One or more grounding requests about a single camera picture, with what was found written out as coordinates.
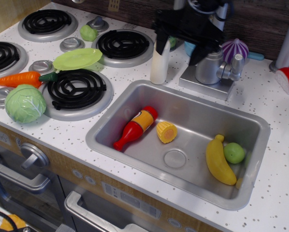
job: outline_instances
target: black cable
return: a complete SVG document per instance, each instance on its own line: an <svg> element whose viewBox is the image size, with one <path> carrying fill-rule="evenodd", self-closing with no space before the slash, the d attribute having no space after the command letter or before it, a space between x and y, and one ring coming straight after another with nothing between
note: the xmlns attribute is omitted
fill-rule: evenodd
<svg viewBox="0 0 289 232"><path fill-rule="evenodd" d="M18 232L18 228L17 228L16 224L9 216L7 216L6 214L4 214L2 212L0 212L0 216L5 218L10 223L10 225L13 227L13 232Z"/></svg>

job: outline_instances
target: red bottle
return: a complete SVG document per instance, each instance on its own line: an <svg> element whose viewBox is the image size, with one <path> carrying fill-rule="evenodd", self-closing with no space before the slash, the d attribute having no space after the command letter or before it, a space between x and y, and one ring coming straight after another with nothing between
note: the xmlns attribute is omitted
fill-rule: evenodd
<svg viewBox="0 0 289 232"><path fill-rule="evenodd" d="M124 128L119 141L114 143L114 148L121 151L123 146L139 139L158 117L158 113L151 106L143 108Z"/></svg>

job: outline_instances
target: white bottle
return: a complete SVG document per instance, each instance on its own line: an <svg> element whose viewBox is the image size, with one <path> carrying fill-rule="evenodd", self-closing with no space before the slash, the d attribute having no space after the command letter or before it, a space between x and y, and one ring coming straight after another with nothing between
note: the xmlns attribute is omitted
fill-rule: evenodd
<svg viewBox="0 0 289 232"><path fill-rule="evenodd" d="M162 55L156 51L156 41L154 43L154 51L152 57L150 81L153 84L161 85L167 77L169 62L170 42L167 40Z"/></svg>

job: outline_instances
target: countertop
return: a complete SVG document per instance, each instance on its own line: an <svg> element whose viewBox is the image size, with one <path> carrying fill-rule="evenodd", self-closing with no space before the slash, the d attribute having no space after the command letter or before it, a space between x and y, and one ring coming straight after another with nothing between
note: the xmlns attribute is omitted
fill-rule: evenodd
<svg viewBox="0 0 289 232"><path fill-rule="evenodd" d="M80 37L79 29L96 16L55 3L45 6L45 9L65 10L77 18L79 26L71 37ZM134 28L155 40L155 33L151 29L135 27L113 19L107 21L110 24L109 29ZM23 71L28 71L34 61L54 60L62 54L58 48L61 40L50 43L26 41L17 33L17 24L0 33L0 41L13 42L24 47L29 55L29 63ZM96 70L108 77L113 85L114 96L111 104L133 81L149 80L151 60L133 68L123 69L96 64ZM240 80L235 83L229 99L223 101L178 85L179 77L188 66L188 60L184 44L179 41L177 49L170 53L165 86L258 115L270 124L271 135L250 201L240 210L222 209L92 151L86 145L86 134L107 109L81 121L57 121L43 115L28 124L13 122L5 110L0 109L0 124L223 231L289 232L289 95L275 81L275 74L269 71L271 61L247 59Z"/></svg>

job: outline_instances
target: toy sink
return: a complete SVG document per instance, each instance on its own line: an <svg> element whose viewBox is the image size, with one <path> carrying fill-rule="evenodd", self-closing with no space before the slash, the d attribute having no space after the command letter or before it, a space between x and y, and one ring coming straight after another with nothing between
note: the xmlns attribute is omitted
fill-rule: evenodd
<svg viewBox="0 0 289 232"><path fill-rule="evenodd" d="M121 152L113 143L125 125L145 106L159 116L143 136L126 144ZM163 144L156 125L168 121L177 126L177 137ZM215 135L224 144L235 142L246 158L231 165L241 187L225 185L208 170L205 151ZM256 116L210 102L174 89L135 81L102 115L86 136L88 146L106 156L148 173L225 209L240 209L248 203L270 135L268 123Z"/></svg>

